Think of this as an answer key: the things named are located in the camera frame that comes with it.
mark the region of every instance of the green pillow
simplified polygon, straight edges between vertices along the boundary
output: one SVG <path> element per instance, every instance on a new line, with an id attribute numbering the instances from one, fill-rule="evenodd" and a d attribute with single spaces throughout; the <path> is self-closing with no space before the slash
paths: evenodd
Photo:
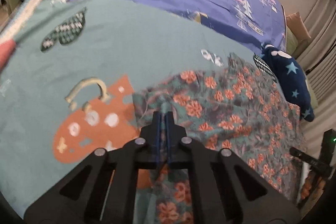
<path id="1" fill-rule="evenodd" d="M 287 37 L 286 37 L 286 51 L 289 55 L 293 55 L 295 49 L 298 47 L 299 42 L 296 39 L 295 35 L 292 33 L 290 28 L 287 28 Z"/>

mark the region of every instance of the star print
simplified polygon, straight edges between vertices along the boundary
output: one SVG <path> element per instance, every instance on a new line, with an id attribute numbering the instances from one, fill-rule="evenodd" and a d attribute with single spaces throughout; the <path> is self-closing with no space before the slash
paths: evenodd
<path id="1" fill-rule="evenodd" d="M 299 69 L 298 67 L 295 67 L 293 62 L 286 66 L 286 68 L 288 69 L 287 75 L 290 74 L 291 71 L 296 74 L 296 70 Z"/>
<path id="2" fill-rule="evenodd" d="M 307 109 L 305 111 L 305 113 L 303 113 L 302 115 L 303 115 L 304 118 L 307 117 L 308 115 L 310 115 L 310 109 Z"/>
<path id="3" fill-rule="evenodd" d="M 292 97 L 297 98 L 297 96 L 298 96 L 299 94 L 300 94 L 300 93 L 298 93 L 297 90 L 292 91 Z"/>

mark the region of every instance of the pillow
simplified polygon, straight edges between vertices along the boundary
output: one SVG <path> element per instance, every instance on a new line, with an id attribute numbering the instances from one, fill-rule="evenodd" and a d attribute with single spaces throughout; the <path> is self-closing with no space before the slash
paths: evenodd
<path id="1" fill-rule="evenodd" d="M 287 16 L 286 23 L 298 40 L 311 38 L 299 12 Z"/>
<path id="2" fill-rule="evenodd" d="M 290 28 L 287 28 L 287 36 L 286 36 L 286 52 L 289 55 L 293 55 L 295 49 L 298 47 L 299 42 L 297 41 L 295 35 L 292 33 Z"/>
<path id="3" fill-rule="evenodd" d="M 310 94 L 306 77 L 296 60 L 271 44 L 262 47 L 262 59 L 279 80 L 286 100 L 300 107 L 300 118 L 311 122 L 314 111 L 310 105 Z"/>

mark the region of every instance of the orange object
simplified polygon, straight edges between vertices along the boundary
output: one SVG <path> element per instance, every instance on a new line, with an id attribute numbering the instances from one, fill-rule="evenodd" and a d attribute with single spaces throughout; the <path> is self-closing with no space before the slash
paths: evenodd
<path id="1" fill-rule="evenodd" d="M 16 43 L 13 39 L 0 43 L 0 70 L 6 64 L 15 48 Z"/>
<path id="2" fill-rule="evenodd" d="M 139 136 L 138 130 L 129 124 L 134 119 L 133 104 L 123 103 L 124 97 L 134 92 L 127 75 L 108 88 L 97 78 L 80 81 L 65 98 L 70 108 L 76 108 L 74 98 L 78 92 L 93 84 L 99 86 L 100 96 L 70 114 L 54 136 L 53 153 L 62 163 L 80 161 L 99 147 L 108 151 L 121 148 Z"/>

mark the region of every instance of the white polka dot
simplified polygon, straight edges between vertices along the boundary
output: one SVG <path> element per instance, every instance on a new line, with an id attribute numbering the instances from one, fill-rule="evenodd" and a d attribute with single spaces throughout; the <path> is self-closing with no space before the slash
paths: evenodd
<path id="1" fill-rule="evenodd" d="M 81 127 L 79 126 L 78 123 L 76 123 L 76 122 L 70 123 L 70 125 L 68 126 L 70 135 L 74 136 L 74 137 L 77 137 L 79 135 L 80 128 Z"/>
<path id="2" fill-rule="evenodd" d="M 110 113 L 109 115 L 106 116 L 105 118 L 105 123 L 109 127 L 116 127 L 119 123 L 119 117 L 115 113 Z"/>
<path id="3" fill-rule="evenodd" d="M 99 114 L 96 111 L 90 111 L 86 114 L 85 120 L 91 126 L 96 126 L 99 123 Z"/>

